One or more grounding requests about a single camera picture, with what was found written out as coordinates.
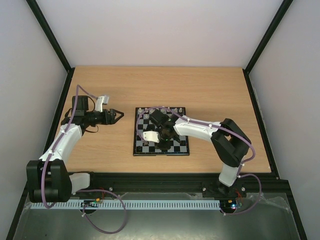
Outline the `black white chess board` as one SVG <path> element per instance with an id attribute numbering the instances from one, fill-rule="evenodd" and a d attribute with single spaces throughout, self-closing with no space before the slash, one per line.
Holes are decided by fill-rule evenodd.
<path id="1" fill-rule="evenodd" d="M 189 139 L 173 131 L 173 123 L 178 119 L 172 112 L 183 116 L 184 106 L 162 107 L 146 110 L 146 107 L 135 108 L 135 124 L 133 138 L 133 156 L 188 156 L 190 154 Z M 157 142 L 145 142 L 146 132 L 156 132 Z"/>

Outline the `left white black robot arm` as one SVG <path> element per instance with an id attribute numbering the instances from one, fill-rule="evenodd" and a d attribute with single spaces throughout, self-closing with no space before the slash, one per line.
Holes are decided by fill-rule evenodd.
<path id="1" fill-rule="evenodd" d="M 104 109 L 108 101 L 107 95 L 72 97 L 72 107 L 65 113 L 58 135 L 38 160 L 31 160 L 26 166 L 32 203 L 65 203 L 72 195 L 90 186 L 90 173 L 70 174 L 66 162 L 88 127 L 114 125 L 124 117 L 121 111 Z"/>

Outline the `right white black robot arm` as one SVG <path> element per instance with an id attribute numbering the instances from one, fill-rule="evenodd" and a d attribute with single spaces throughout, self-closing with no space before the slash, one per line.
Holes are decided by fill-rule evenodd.
<path id="1" fill-rule="evenodd" d="M 218 191 L 224 196 L 229 196 L 235 191 L 235 181 L 240 174 L 244 157 L 253 146 L 232 119 L 226 118 L 222 122 L 203 121 L 176 112 L 166 116 L 155 109 L 149 115 L 149 120 L 156 129 L 149 128 L 144 131 L 143 140 L 155 143 L 160 150 L 167 150 L 168 141 L 179 136 L 193 137 L 212 143 L 223 163 L 218 177 Z"/>

